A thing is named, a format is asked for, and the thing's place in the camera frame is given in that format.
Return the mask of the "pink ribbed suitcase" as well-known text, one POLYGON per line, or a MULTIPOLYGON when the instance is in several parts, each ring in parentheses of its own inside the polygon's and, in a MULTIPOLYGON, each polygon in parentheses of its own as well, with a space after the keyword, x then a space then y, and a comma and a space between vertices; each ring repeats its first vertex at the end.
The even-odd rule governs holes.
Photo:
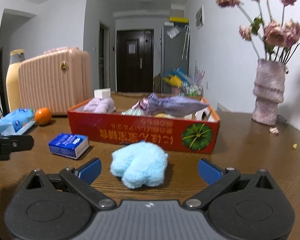
POLYGON ((53 115, 93 96, 90 55, 77 47, 51 49, 21 63, 19 91, 23 108, 49 108, 53 115))

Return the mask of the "small blue box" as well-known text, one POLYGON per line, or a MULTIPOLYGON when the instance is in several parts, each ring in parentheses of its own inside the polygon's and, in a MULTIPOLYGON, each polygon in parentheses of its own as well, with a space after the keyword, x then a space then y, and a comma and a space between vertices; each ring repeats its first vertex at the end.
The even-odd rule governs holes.
POLYGON ((48 146, 52 154, 77 160, 89 148, 89 139, 85 135, 61 133, 48 146))

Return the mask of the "orange fruit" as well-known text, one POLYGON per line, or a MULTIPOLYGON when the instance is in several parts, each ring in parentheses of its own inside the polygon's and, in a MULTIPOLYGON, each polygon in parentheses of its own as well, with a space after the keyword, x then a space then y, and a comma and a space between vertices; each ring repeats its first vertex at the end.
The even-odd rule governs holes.
POLYGON ((52 113, 48 108, 43 107, 35 112, 34 119, 39 126, 45 126, 51 122, 52 113))

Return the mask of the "red cardboard box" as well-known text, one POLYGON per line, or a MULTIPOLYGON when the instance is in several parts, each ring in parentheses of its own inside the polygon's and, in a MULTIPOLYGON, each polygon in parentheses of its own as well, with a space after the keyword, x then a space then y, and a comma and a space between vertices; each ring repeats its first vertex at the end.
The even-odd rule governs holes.
POLYGON ((68 109, 72 133, 86 135, 92 141, 111 144, 132 144, 146 141, 159 145, 167 151, 213 152, 220 126, 220 117, 208 106, 190 118, 160 118, 154 116, 123 115, 145 94, 111 94, 114 113, 89 113, 83 109, 83 101, 68 109))

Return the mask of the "dried pink roses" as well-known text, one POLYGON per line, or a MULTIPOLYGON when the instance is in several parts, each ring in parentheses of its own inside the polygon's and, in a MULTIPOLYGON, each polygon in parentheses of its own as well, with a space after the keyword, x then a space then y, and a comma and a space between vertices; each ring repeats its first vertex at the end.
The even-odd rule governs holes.
POLYGON ((300 22, 295 20, 285 20, 286 7, 292 7, 297 0, 279 0, 282 5, 281 20, 275 20, 269 0, 250 0, 257 4, 259 15, 251 18, 243 8, 241 0, 215 0, 221 8, 238 8, 249 25, 239 26, 239 35, 242 40, 251 43, 253 49, 260 59, 260 54, 254 43, 254 37, 258 37, 264 49, 264 59, 266 61, 279 62, 286 65, 297 48, 300 46, 300 22))

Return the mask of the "white rectangular block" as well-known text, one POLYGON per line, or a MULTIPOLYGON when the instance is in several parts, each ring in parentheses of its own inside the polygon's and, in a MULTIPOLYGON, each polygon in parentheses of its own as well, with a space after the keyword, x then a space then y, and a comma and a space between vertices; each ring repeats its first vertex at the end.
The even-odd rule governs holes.
POLYGON ((110 88, 102 88, 94 90, 94 98, 98 99, 106 99, 111 97, 111 89, 110 88))

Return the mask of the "yellow white plush toy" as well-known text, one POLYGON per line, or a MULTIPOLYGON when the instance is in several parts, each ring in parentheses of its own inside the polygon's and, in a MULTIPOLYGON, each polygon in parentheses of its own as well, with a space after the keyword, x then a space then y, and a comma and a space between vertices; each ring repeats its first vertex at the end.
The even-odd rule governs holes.
POLYGON ((156 118, 168 118, 168 119, 174 119, 175 117, 170 115, 170 114, 166 114, 166 113, 158 113, 155 115, 156 118))

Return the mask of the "pink textured vase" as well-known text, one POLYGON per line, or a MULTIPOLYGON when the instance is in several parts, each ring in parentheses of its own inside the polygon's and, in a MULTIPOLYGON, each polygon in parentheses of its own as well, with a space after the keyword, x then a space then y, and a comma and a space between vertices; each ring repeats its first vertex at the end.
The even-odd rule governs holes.
POLYGON ((252 119, 267 126, 275 125, 278 104, 284 102, 284 92, 285 65, 259 59, 253 89, 256 100, 252 119))

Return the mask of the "light blue plush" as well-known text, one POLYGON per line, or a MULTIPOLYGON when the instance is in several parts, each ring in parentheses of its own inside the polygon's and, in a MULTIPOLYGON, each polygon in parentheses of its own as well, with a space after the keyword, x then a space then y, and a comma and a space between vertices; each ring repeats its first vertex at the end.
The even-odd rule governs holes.
POLYGON ((112 153, 110 172, 129 189, 164 183, 168 154, 151 142, 137 142, 112 153))

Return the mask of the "fallen rose petal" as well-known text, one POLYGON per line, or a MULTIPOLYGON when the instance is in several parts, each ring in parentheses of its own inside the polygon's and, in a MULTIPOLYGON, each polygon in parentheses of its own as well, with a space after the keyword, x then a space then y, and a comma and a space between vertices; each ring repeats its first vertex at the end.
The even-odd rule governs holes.
POLYGON ((275 134, 275 135, 279 135, 279 129, 277 128, 277 127, 271 127, 270 129, 269 129, 269 133, 270 134, 275 134))

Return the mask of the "iridescent plastic bag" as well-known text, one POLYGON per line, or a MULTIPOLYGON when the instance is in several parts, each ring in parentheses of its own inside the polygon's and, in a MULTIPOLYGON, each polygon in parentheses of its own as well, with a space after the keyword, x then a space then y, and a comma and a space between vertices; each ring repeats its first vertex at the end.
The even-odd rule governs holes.
POLYGON ((130 108, 121 113, 122 115, 129 115, 129 116, 144 116, 145 112, 141 108, 130 108))

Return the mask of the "yellow box on fridge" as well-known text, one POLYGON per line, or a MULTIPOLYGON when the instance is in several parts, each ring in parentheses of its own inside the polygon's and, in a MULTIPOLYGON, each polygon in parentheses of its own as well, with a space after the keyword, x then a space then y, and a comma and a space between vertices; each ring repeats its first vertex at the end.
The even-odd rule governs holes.
POLYGON ((183 17, 169 17, 169 21, 175 24, 188 24, 189 20, 183 17))

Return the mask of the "lilac fluffy towel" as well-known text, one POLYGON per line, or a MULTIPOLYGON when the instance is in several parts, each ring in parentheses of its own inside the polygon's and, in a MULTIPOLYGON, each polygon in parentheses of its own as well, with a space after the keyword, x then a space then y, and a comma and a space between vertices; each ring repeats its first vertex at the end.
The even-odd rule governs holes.
POLYGON ((83 108, 84 112, 89 113, 113 113, 116 110, 112 98, 93 98, 83 108))

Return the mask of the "purple drawstring pouch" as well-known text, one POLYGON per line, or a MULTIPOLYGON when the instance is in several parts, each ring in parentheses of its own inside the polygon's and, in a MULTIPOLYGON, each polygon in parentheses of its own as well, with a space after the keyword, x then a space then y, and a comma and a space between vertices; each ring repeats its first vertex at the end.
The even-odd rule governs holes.
POLYGON ((152 93, 147 98, 143 98, 142 104, 144 105, 147 114, 156 115, 165 113, 178 118, 185 117, 209 107, 208 103, 201 102, 194 98, 181 95, 161 98, 155 93, 152 93))

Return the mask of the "dark entrance door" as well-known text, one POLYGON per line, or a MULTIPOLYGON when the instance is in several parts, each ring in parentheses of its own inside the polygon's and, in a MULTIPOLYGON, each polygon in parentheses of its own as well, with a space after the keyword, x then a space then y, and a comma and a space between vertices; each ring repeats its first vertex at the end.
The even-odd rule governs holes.
POLYGON ((120 30, 117 32, 117 91, 153 92, 154 30, 120 30))

